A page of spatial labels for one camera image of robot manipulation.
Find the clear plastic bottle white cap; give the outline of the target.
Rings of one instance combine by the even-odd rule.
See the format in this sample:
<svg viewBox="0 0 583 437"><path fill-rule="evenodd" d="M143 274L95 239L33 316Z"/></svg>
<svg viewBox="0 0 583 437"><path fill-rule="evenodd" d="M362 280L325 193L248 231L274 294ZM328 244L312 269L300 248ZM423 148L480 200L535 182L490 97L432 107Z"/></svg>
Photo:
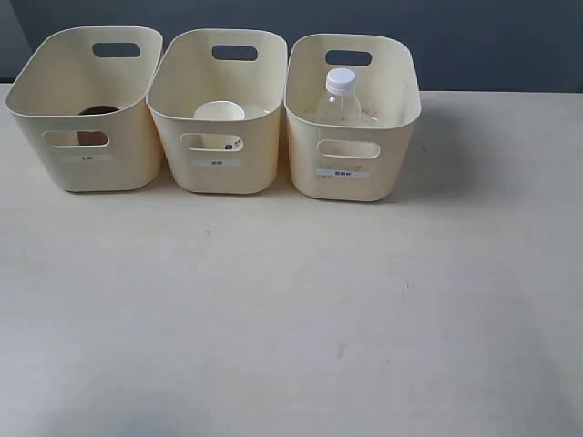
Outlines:
<svg viewBox="0 0 583 437"><path fill-rule="evenodd" d="M316 121L331 126L361 124L362 110L356 95L356 73L346 67L331 69L325 80L325 92L315 113Z"/></svg>

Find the brown wooden cup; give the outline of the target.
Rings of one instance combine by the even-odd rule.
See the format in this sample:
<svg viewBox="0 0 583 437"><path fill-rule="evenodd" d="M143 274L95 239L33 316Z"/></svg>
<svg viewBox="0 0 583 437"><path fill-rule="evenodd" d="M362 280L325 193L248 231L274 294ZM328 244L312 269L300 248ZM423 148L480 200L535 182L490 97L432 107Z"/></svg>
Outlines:
<svg viewBox="0 0 583 437"><path fill-rule="evenodd" d="M84 109L80 115L105 115L118 112L113 106L93 106ZM101 147L108 143L107 135L102 131L77 131L77 142L83 147Z"/></svg>

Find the cream right storage bin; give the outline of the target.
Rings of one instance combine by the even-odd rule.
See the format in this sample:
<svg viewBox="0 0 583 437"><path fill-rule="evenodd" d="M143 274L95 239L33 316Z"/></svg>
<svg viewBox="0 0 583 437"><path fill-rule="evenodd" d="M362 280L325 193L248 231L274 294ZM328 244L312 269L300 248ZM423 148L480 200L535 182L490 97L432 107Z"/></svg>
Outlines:
<svg viewBox="0 0 583 437"><path fill-rule="evenodd" d="M356 126L316 118L331 52L346 54L363 115ZM385 37L315 34L295 42L285 88L291 181L311 198L376 201L387 197L421 115L411 52Z"/></svg>

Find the cream storage bin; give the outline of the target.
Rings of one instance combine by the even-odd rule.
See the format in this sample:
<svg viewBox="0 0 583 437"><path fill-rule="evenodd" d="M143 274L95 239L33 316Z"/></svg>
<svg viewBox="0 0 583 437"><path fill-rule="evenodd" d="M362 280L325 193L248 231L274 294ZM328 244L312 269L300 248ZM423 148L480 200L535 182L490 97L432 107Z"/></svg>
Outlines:
<svg viewBox="0 0 583 437"><path fill-rule="evenodd" d="M331 52L346 54L363 115L356 126L316 118ZM295 42L285 88L291 181L311 198L376 201L387 197L421 115L411 52L385 37L315 34Z"/></svg>
<svg viewBox="0 0 583 437"><path fill-rule="evenodd" d="M254 194L275 179L286 41L250 29L175 37L146 102L172 177L187 191Z"/></svg>
<svg viewBox="0 0 583 437"><path fill-rule="evenodd" d="M5 98L52 180L70 192L142 188L163 158L146 96L163 36L143 26L80 26L49 36Z"/></svg>

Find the cream middle storage bin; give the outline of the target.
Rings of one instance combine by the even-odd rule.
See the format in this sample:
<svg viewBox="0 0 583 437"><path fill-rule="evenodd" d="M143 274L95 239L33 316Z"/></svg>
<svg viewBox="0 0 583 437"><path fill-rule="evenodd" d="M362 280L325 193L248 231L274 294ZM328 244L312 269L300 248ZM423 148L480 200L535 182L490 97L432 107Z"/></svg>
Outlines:
<svg viewBox="0 0 583 437"><path fill-rule="evenodd" d="M250 29L175 37L146 102L172 177L187 191L254 194L275 179L286 41Z"/></svg>

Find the cream left storage bin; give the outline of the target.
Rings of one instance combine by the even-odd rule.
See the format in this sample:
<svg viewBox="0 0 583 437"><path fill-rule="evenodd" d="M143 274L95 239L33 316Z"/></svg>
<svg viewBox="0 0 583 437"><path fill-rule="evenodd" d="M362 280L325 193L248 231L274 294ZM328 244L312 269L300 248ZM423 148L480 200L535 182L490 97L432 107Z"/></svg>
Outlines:
<svg viewBox="0 0 583 437"><path fill-rule="evenodd" d="M49 36L5 98L52 180L70 192L142 188L163 158L146 96L163 36L143 26L80 26Z"/></svg>

